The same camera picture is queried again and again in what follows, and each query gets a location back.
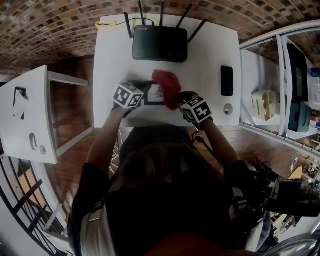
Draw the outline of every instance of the white shelf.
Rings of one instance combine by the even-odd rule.
[[[288,89],[287,89],[288,99],[287,100],[288,100],[288,102],[291,102],[292,91],[293,91],[293,81],[292,81],[291,66],[289,66],[290,57],[289,57],[287,44],[294,44],[294,43],[290,39],[288,39],[287,37],[283,37],[282,38],[282,45],[283,45],[284,59],[285,59],[285,62],[287,63],[287,66],[288,66],[286,69],[286,74],[289,77],[289,79],[287,80],[287,86],[288,86]],[[312,68],[313,64],[311,63],[311,61],[307,57],[305,57],[305,60],[307,63],[307,68],[308,69]],[[314,83],[315,81],[317,81],[317,80],[308,77],[308,81],[307,81],[308,82],[308,102],[306,102],[306,103],[311,108],[313,108],[313,103],[314,103],[315,99],[317,98],[317,94],[319,94],[315,91],[313,93],[310,93],[311,83]],[[306,132],[295,132],[295,131],[289,130],[288,125],[289,125],[290,110],[291,110],[291,104],[290,104],[290,107],[286,108],[286,117],[285,117],[286,122],[284,124],[284,131],[285,131],[284,135],[286,135],[288,138],[291,138],[293,140],[299,140],[299,139],[309,137],[311,135],[318,133],[318,130],[316,128],[311,127],[311,126],[309,127],[309,131],[306,131]]]
[[[255,117],[252,94],[259,90],[280,91],[280,67],[274,62],[249,50],[241,50],[242,64],[242,104],[248,110],[257,126],[280,125],[280,115],[275,114],[268,121]],[[241,121],[250,124],[245,113]]]

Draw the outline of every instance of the glove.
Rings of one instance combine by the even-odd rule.
[[[180,92],[179,97],[178,97],[178,101],[176,102],[176,105],[179,107],[180,112],[183,114],[183,119],[186,120],[188,123],[192,123],[197,128],[198,131],[202,131],[202,127],[201,127],[200,123],[192,122],[192,121],[188,120],[185,116],[185,112],[181,109],[182,105],[188,103],[189,101],[196,98],[197,96],[199,96],[199,95],[194,91]],[[213,121],[213,118],[211,116],[208,117],[208,119]]]
[[[132,85],[137,88],[138,90],[144,92],[144,93],[148,93],[148,91],[151,89],[151,85],[155,85],[156,83],[154,81],[139,81],[139,80],[129,80],[128,82],[132,83]],[[141,104],[139,103],[138,106],[133,107],[133,108],[127,108],[127,112],[125,113],[125,115],[123,116],[123,118],[125,119],[132,111],[136,110]],[[111,109],[111,111],[116,110],[117,108],[122,108],[124,109],[122,106],[120,106],[119,104],[113,102],[113,108]]]

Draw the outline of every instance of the router antenna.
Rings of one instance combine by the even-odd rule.
[[[159,26],[160,26],[160,27],[162,27],[163,16],[164,16],[164,7],[165,7],[165,0],[162,0],[162,3],[161,3],[161,14],[160,14],[160,23],[159,23]]]
[[[131,34],[131,27],[130,27],[128,13],[124,12],[123,14],[124,14],[124,19],[125,19],[125,23],[126,23],[126,28],[128,29],[129,38],[131,39],[132,34]]]
[[[193,34],[192,34],[191,37],[189,38],[188,43],[191,42],[191,40],[196,36],[196,34],[199,32],[199,30],[202,28],[202,26],[203,26],[206,22],[207,22],[207,20],[204,19],[204,20],[200,23],[200,25],[196,28],[196,30],[193,32]]]
[[[192,3],[190,3],[189,6],[186,8],[185,13],[184,13],[183,16],[181,17],[178,25],[176,25],[176,28],[177,28],[177,29],[180,27],[182,21],[183,21],[184,18],[186,17],[187,13],[190,11],[191,7],[192,7]]]
[[[138,0],[138,5],[139,5],[139,10],[140,10],[142,25],[146,25],[146,24],[145,24],[145,19],[144,19],[144,14],[143,14],[143,12],[142,12],[141,0]]]

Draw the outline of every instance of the wooden floor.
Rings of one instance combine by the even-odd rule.
[[[48,68],[50,71],[89,80],[88,87],[62,83],[51,85],[52,119],[58,147],[86,130],[93,123],[93,68],[93,58],[67,60]],[[273,171],[280,176],[287,178],[290,174],[293,149],[238,126],[222,126],[220,130],[250,168],[255,164],[255,156],[257,156],[260,162],[269,161]],[[82,165],[98,132],[94,131],[63,154],[58,159],[58,164],[46,164],[53,189],[59,200],[64,202],[67,212],[70,210],[79,186]],[[128,133],[124,131],[123,137],[127,136]],[[216,160],[203,145],[195,145],[211,164],[218,166]]]

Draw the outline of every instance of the storage box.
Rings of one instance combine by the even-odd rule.
[[[268,121],[275,115],[277,105],[277,93],[271,90],[259,90],[252,94],[254,115],[264,121]]]

